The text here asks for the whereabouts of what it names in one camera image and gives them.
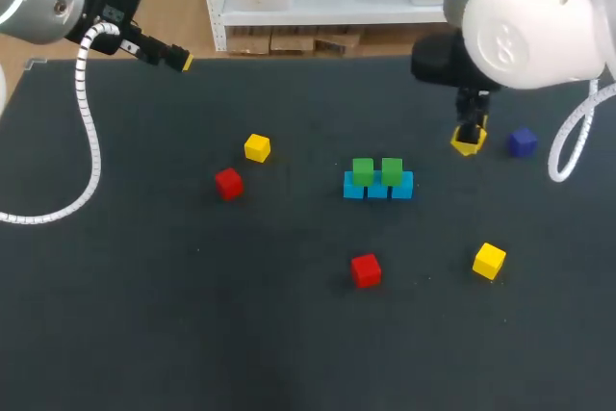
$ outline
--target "wooden floor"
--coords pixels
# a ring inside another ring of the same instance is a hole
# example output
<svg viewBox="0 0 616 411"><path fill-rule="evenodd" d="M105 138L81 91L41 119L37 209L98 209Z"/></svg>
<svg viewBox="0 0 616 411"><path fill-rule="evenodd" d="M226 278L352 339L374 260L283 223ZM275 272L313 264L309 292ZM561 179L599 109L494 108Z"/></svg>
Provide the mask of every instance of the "wooden floor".
<svg viewBox="0 0 616 411"><path fill-rule="evenodd" d="M142 0L136 16L143 32L166 43L176 43L189 49L197 58L223 57L217 54L205 0ZM442 25L374 27L364 37L359 54L362 56L409 54L417 39ZM0 37L0 63L7 77L8 92L16 86L27 60L43 57L49 60L71 59L78 46L67 40L51 45L31 45L17 39ZM97 58L109 58L92 54ZM118 52L112 58L127 58Z"/></svg>

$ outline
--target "cardboard box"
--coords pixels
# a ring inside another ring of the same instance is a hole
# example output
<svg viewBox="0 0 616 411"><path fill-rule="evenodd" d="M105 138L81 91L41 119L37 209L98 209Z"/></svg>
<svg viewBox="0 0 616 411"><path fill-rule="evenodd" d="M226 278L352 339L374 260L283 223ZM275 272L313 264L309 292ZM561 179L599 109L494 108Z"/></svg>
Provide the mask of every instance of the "cardboard box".
<svg viewBox="0 0 616 411"><path fill-rule="evenodd" d="M269 50L274 54L312 54L316 33L316 26L277 26L271 32Z"/></svg>
<svg viewBox="0 0 616 411"><path fill-rule="evenodd" d="M240 26L227 28L227 52L241 55L270 53L270 26Z"/></svg>
<svg viewBox="0 0 616 411"><path fill-rule="evenodd" d="M315 37L316 49L343 57L353 56L363 32L361 26L321 26Z"/></svg>

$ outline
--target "blue cube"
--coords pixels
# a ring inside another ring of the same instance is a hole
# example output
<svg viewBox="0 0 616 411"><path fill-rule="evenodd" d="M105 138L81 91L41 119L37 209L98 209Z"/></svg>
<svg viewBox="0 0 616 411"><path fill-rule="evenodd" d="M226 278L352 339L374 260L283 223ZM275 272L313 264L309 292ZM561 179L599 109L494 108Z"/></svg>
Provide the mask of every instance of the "blue cube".
<svg viewBox="0 0 616 411"><path fill-rule="evenodd" d="M411 199L413 197L413 172L402 173L402 184L392 187L392 199Z"/></svg>
<svg viewBox="0 0 616 411"><path fill-rule="evenodd" d="M345 172L345 185L343 196L346 199L363 199L364 187L356 187L353 185L353 172Z"/></svg>
<svg viewBox="0 0 616 411"><path fill-rule="evenodd" d="M374 171L374 181L372 186L368 187L368 197L387 199L387 187L383 186L383 172L380 170Z"/></svg>
<svg viewBox="0 0 616 411"><path fill-rule="evenodd" d="M537 137L526 128L516 130L509 137L509 153L515 158L530 156L537 147Z"/></svg>

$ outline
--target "green cube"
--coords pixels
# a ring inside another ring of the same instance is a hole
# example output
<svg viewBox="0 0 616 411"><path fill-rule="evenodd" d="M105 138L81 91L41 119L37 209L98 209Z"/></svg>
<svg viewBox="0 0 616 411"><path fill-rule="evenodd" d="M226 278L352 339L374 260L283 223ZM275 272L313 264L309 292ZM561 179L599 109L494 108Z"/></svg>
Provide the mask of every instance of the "green cube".
<svg viewBox="0 0 616 411"><path fill-rule="evenodd" d="M402 159L383 158L382 182L385 187L399 187L402 184Z"/></svg>
<svg viewBox="0 0 616 411"><path fill-rule="evenodd" d="M374 183L374 161L371 158L353 159L353 186L371 187Z"/></svg>

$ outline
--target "red cube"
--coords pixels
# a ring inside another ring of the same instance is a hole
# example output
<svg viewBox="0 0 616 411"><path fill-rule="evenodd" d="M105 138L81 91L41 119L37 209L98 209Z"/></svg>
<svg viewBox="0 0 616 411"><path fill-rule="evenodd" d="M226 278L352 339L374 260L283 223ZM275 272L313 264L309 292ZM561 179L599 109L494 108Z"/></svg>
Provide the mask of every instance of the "red cube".
<svg viewBox="0 0 616 411"><path fill-rule="evenodd" d="M216 175L216 188L225 201L230 201L244 192L242 177L233 168L228 168Z"/></svg>
<svg viewBox="0 0 616 411"><path fill-rule="evenodd" d="M355 257L350 262L350 267L358 288L369 288L381 282L381 267L374 254Z"/></svg>

